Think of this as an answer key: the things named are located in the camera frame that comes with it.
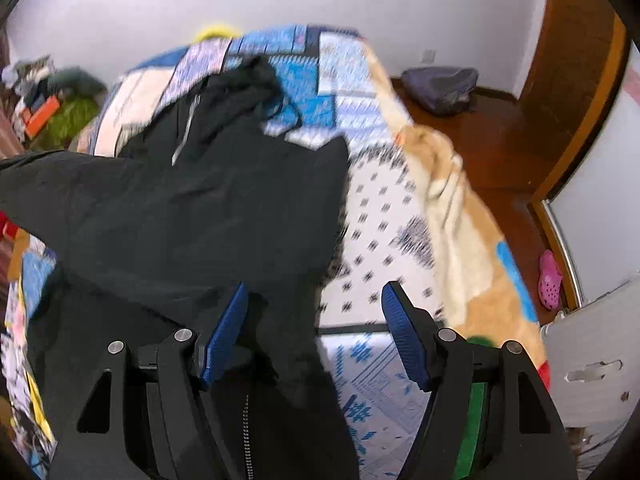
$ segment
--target orange box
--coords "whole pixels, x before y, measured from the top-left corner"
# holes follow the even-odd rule
[[[33,139],[40,133],[42,127],[47,123],[50,117],[60,108],[60,101],[55,96],[51,96],[44,101],[44,104],[38,108],[38,111],[31,116],[31,120],[25,126],[27,135]]]

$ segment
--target beige blanket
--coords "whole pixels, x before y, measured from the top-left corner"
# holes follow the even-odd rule
[[[502,231],[466,179],[462,158],[447,136],[407,120],[370,49],[367,59],[382,113],[422,200],[445,323],[465,338],[482,336],[495,346],[519,341],[548,384],[533,303]]]

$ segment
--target clutter pile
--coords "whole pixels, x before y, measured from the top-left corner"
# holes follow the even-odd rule
[[[98,113],[94,97],[106,88],[78,67],[57,70],[50,56],[2,69],[5,111],[26,148],[66,148]]]

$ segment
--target blue gripper pad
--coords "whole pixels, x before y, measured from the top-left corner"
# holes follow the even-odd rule
[[[207,385],[217,381],[225,371],[225,365],[231,357],[238,334],[244,323],[249,307],[249,291],[244,283],[240,283],[231,302],[222,315],[209,344],[207,344],[206,361],[200,379]]]
[[[421,390],[427,391],[429,375],[426,369],[426,352],[406,313],[406,309],[414,306],[404,293],[402,295],[404,298],[399,298],[391,284],[387,283],[382,288],[382,312],[385,314],[386,324],[396,343],[407,377],[418,384]]]

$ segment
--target black jacket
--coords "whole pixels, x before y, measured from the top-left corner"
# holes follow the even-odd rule
[[[0,209],[58,256],[28,330],[54,431],[109,342],[159,342],[203,308],[224,308],[218,299],[242,281],[252,294],[239,343],[256,358],[212,389],[229,447],[241,460],[240,388],[255,398],[257,478],[358,476],[314,340],[348,152],[341,137],[312,151],[265,136],[261,121],[282,102],[255,58],[162,111],[117,158],[0,162]]]

